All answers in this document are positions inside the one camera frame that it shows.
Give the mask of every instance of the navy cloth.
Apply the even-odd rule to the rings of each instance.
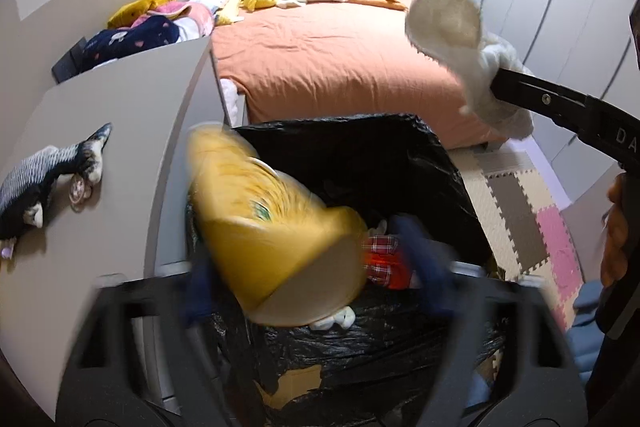
[[[588,282],[580,289],[575,299],[574,309],[577,312],[574,325],[567,331],[569,347],[574,354],[575,364],[580,371],[580,379],[586,384],[596,363],[604,333],[596,324],[596,309],[602,293],[600,281]]]
[[[453,249],[431,239],[412,216],[392,216],[390,229],[400,239],[403,260],[417,273],[422,284],[420,309],[432,317],[450,317],[456,302],[449,269]]]
[[[88,71],[114,58],[128,57],[146,50],[174,44],[180,36],[178,26],[164,15],[153,15],[135,28],[102,30],[84,47],[82,71]]]

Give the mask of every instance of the folded clothes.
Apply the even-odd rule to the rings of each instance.
[[[82,71],[91,70],[107,60],[174,44],[179,36],[178,26],[163,15],[149,17],[131,29],[102,30],[82,51]]]
[[[190,17],[181,17],[175,20],[174,24],[178,26],[178,31],[180,32],[178,42],[193,41],[201,37],[200,28],[198,28],[196,21]]]
[[[208,37],[213,31],[213,17],[209,9],[199,2],[170,1],[155,10],[149,10],[141,15],[131,25],[132,28],[140,26],[153,15],[164,15],[169,20],[176,21],[183,17],[189,17],[198,25],[199,37]]]
[[[184,1],[169,1],[155,9],[150,9],[145,14],[138,17],[131,25],[132,28],[140,26],[144,21],[153,15],[164,15],[167,19],[173,21],[180,17],[185,17],[191,12],[191,6]]]
[[[107,28],[110,30],[131,26],[134,21],[144,15],[149,10],[157,9],[169,1],[175,0],[137,0],[125,4],[107,21]]]

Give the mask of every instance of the white fluffy toy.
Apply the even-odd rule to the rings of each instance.
[[[414,0],[405,33],[418,51],[456,74],[463,84],[463,114],[475,113],[503,136],[524,139],[533,132],[529,111],[497,100],[491,92],[498,69],[532,75],[514,47],[482,28],[475,0]]]

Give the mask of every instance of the foam play mat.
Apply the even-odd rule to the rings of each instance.
[[[574,321],[582,274],[564,219],[524,152],[449,152],[507,280],[537,275],[558,323]]]

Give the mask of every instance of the black garbage bag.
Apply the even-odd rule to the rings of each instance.
[[[327,206],[350,206],[368,227],[412,214],[460,261],[484,266],[492,257],[460,172],[414,115],[275,121],[236,131],[262,161]]]
[[[356,116],[272,122],[238,133],[274,169],[300,181],[328,206],[351,206],[375,227],[380,219],[414,214],[434,239],[461,261],[484,265],[491,250],[460,173],[437,137],[409,115]],[[206,251],[191,233],[194,251]],[[449,319],[420,311],[418,292],[367,283],[350,304],[347,331],[271,328],[250,323],[222,280],[213,274],[210,342],[225,363],[225,398],[244,427],[414,425],[435,381]],[[504,340],[488,323],[478,362]],[[319,365],[317,389],[281,409],[263,404],[287,371]]]

